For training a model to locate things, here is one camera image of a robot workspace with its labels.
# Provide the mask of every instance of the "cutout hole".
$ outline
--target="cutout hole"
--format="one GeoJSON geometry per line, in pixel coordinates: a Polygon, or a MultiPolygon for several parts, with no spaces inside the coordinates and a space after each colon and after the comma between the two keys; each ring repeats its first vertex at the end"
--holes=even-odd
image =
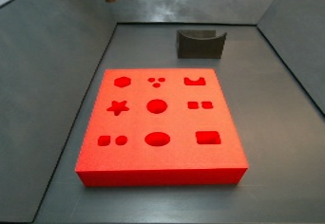
{"type": "Polygon", "coordinates": [[[211,109],[212,108],[212,102],[202,102],[202,107],[204,109],[211,109]]]}
{"type": "Polygon", "coordinates": [[[188,109],[198,109],[198,102],[187,102],[188,109]]]}
{"type": "Polygon", "coordinates": [[[119,136],[115,139],[115,143],[116,143],[116,145],[124,145],[127,143],[127,137],[125,136],[119,136]]]}
{"type": "Polygon", "coordinates": [[[125,104],[127,104],[127,101],[121,101],[121,102],[112,101],[112,106],[107,109],[107,111],[112,111],[113,115],[119,116],[119,114],[123,111],[128,111],[129,110],[129,108],[125,106],[125,104]]]}
{"type": "Polygon", "coordinates": [[[117,87],[125,87],[131,84],[131,78],[123,76],[123,77],[119,77],[113,80],[113,85],[117,86],[117,87]]]}
{"type": "Polygon", "coordinates": [[[196,131],[195,137],[198,144],[220,144],[220,138],[216,131],[196,131]]]}
{"type": "Polygon", "coordinates": [[[107,146],[111,143],[111,136],[100,136],[97,138],[97,145],[99,146],[107,146]]]}
{"type": "Polygon", "coordinates": [[[167,103],[164,100],[155,99],[147,103],[147,110],[152,114],[160,114],[167,109],[167,103]]]}
{"type": "Polygon", "coordinates": [[[153,132],[145,136],[144,140],[151,146],[163,146],[168,144],[170,136],[163,132],[153,132]]]}
{"type": "Polygon", "coordinates": [[[198,80],[191,80],[188,77],[184,77],[184,85],[206,85],[206,79],[200,77],[198,80]]]}

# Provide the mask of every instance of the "concrete wall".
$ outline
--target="concrete wall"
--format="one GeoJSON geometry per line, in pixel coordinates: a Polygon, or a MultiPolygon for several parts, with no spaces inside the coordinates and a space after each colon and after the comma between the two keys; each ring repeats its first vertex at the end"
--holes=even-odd
{"type": "Polygon", "coordinates": [[[275,0],[258,28],[325,113],[325,0],[275,0]]]}
{"type": "Polygon", "coordinates": [[[104,0],[0,9],[0,221],[33,220],[115,21],[104,0]]]}

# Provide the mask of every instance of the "red block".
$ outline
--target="red block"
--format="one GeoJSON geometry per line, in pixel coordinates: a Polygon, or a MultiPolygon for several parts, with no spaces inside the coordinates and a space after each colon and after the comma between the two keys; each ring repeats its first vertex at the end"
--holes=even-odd
{"type": "Polygon", "coordinates": [[[212,69],[109,69],[76,173],[85,186],[236,184],[247,170],[212,69]]]}

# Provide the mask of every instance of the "circle hole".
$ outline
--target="circle hole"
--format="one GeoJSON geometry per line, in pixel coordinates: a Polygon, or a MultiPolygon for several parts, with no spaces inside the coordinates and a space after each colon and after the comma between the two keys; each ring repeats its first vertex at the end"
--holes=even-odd
{"type": "Polygon", "coordinates": [[[155,99],[147,103],[147,110],[152,114],[160,114],[167,109],[167,103],[164,100],[155,99]]]}
{"type": "Polygon", "coordinates": [[[164,146],[170,142],[170,136],[164,132],[152,132],[145,136],[144,140],[151,146],[164,146]]]}
{"type": "Polygon", "coordinates": [[[116,143],[116,145],[124,145],[127,143],[127,137],[125,136],[119,136],[115,139],[115,143],[116,143]]]}

